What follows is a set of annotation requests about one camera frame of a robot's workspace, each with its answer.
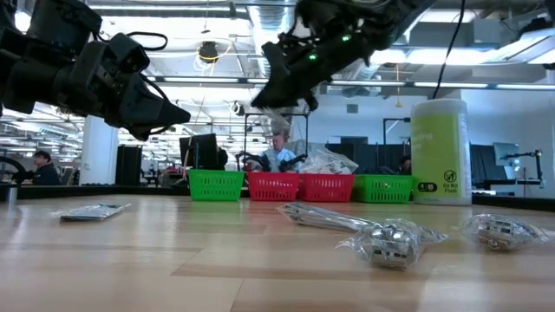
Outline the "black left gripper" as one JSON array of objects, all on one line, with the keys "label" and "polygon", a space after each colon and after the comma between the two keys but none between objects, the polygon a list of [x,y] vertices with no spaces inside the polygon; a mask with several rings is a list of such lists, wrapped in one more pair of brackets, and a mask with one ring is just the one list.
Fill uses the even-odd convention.
[{"label": "black left gripper", "polygon": [[81,115],[102,117],[145,141],[191,114],[172,104],[146,76],[125,72],[116,64],[108,42],[89,42],[59,90],[60,104]]}]

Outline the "bagged white cotton kit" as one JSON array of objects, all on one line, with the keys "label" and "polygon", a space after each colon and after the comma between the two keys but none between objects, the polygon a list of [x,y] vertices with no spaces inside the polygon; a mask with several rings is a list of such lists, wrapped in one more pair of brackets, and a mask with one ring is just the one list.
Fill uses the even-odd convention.
[{"label": "bagged white cotton kit", "polygon": [[309,151],[304,163],[300,166],[301,173],[317,174],[352,174],[359,165],[345,155],[334,153],[322,147]]}]

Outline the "black ceiling device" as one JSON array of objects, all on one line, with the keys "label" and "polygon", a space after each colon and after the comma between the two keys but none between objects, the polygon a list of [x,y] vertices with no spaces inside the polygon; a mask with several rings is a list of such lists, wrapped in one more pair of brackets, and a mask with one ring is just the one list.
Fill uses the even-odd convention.
[{"label": "black ceiling device", "polygon": [[215,63],[219,58],[216,42],[202,42],[199,47],[198,56],[203,63]]}]

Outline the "green plastic basket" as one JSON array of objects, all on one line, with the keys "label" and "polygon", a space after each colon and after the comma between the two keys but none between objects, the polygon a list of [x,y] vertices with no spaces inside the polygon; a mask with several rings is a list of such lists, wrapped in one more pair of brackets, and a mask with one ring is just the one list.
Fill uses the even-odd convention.
[{"label": "green plastic basket", "polygon": [[188,171],[190,193],[193,201],[237,201],[245,173],[191,169]]},{"label": "green plastic basket", "polygon": [[406,204],[413,183],[414,178],[410,175],[356,175],[351,200],[370,204]]}]

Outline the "black cabinet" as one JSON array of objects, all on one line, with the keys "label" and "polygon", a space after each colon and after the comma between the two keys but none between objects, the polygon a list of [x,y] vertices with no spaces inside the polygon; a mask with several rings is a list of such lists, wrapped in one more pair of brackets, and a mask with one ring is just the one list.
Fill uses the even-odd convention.
[{"label": "black cabinet", "polygon": [[115,183],[123,186],[138,186],[141,161],[140,146],[118,146]]}]

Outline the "bagged black comb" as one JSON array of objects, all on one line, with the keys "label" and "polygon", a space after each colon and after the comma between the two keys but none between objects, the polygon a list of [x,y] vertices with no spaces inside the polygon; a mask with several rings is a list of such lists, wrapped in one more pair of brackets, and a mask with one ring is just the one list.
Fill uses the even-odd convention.
[{"label": "bagged black comb", "polygon": [[85,205],[77,208],[51,212],[53,218],[58,218],[61,222],[101,222],[120,215],[131,204],[108,205],[95,204]]}]

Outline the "red plastic basket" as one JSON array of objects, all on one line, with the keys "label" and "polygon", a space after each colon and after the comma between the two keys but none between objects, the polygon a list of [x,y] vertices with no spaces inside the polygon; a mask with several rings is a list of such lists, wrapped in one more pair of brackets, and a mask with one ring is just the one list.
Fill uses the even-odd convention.
[{"label": "red plastic basket", "polygon": [[291,202],[297,198],[299,173],[249,172],[247,178],[253,201]]},{"label": "red plastic basket", "polygon": [[298,197],[308,202],[349,202],[354,181],[353,174],[302,173]]}]

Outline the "black metal frame stand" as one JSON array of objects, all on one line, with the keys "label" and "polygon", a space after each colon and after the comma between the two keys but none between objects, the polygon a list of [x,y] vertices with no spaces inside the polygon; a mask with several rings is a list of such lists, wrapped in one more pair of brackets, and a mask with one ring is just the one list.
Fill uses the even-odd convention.
[{"label": "black metal frame stand", "polygon": [[[258,116],[258,117],[264,116],[264,117],[269,121],[269,125],[270,125],[270,120],[269,120],[265,115],[263,115],[262,113],[247,113],[247,114],[245,115],[245,122],[247,122],[248,119],[249,119],[251,116]],[[308,130],[308,118],[309,118],[309,115],[306,114],[306,116],[304,117],[304,119],[305,119],[305,130]],[[289,138],[289,135],[290,135],[290,130],[287,131],[287,132],[275,132],[275,133],[283,133],[283,134],[284,134],[284,137],[285,137],[285,143],[286,143],[287,140],[288,140],[288,138]],[[306,155],[307,155],[307,153],[308,153],[308,140],[307,140],[308,134],[307,134],[307,133],[305,134],[305,137],[306,137],[305,146],[304,146],[304,147],[305,147],[305,150],[304,150],[304,153],[302,153],[302,154],[306,154]]]}]

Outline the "dark partition panel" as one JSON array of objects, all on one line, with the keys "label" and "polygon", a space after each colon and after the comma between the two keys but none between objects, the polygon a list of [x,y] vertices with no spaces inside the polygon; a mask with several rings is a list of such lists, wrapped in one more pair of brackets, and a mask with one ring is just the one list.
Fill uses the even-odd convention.
[{"label": "dark partition panel", "polygon": [[401,171],[401,161],[409,155],[407,144],[354,146],[356,174],[397,174]]}]

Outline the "grey monitor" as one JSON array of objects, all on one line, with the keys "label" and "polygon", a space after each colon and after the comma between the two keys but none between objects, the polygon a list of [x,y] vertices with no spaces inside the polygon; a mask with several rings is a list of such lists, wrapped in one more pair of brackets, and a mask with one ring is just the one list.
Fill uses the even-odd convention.
[{"label": "grey monitor", "polygon": [[496,166],[519,166],[519,145],[514,143],[493,143]]}]

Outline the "ceiling light panel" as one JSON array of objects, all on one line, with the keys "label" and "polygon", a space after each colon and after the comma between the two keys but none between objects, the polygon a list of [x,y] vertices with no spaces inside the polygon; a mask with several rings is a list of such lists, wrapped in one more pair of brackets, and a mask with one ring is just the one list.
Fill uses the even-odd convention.
[{"label": "ceiling light panel", "polygon": [[486,62],[491,56],[488,50],[478,49],[452,48],[450,53],[440,48],[387,49],[376,51],[370,57],[370,62],[421,65],[441,65],[446,62],[447,65],[471,66]]}]

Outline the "white pillar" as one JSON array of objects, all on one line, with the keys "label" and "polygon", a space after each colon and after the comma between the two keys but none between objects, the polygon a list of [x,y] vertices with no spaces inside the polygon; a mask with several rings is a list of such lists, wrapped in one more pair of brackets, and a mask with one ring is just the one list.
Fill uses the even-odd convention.
[{"label": "white pillar", "polygon": [[81,185],[112,185],[115,182],[118,129],[103,119],[88,116],[83,128],[80,166]]}]

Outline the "silver ventilation duct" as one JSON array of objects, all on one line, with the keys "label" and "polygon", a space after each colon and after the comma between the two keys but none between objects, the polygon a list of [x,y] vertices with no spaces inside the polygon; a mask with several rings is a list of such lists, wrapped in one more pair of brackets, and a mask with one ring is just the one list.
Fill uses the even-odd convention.
[{"label": "silver ventilation duct", "polygon": [[262,46],[278,42],[278,35],[294,25],[294,7],[298,0],[252,0],[248,7],[252,21],[252,39],[257,55],[263,55]]}]

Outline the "black monitor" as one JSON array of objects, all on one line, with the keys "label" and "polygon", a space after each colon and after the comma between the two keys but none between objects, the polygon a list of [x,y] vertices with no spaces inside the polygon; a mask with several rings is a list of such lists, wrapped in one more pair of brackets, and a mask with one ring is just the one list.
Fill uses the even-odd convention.
[{"label": "black monitor", "polygon": [[218,164],[218,145],[215,133],[179,139],[180,159],[184,167],[194,169],[214,167]]}]

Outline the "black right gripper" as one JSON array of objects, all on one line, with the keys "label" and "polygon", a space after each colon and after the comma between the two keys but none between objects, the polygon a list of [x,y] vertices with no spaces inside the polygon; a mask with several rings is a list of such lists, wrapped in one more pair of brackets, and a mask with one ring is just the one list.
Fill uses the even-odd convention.
[{"label": "black right gripper", "polygon": [[252,107],[293,107],[300,98],[315,111],[319,103],[312,88],[354,62],[369,65],[382,33],[382,0],[301,0],[295,19],[310,33],[299,36],[291,27],[277,43],[262,46],[270,75]]}]

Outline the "green wipes canister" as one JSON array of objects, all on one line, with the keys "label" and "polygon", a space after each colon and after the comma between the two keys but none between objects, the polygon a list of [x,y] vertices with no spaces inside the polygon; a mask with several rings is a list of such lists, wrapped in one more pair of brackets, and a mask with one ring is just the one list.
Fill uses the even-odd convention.
[{"label": "green wipes canister", "polygon": [[472,204],[464,101],[438,99],[415,105],[410,115],[410,146],[417,204]]}]

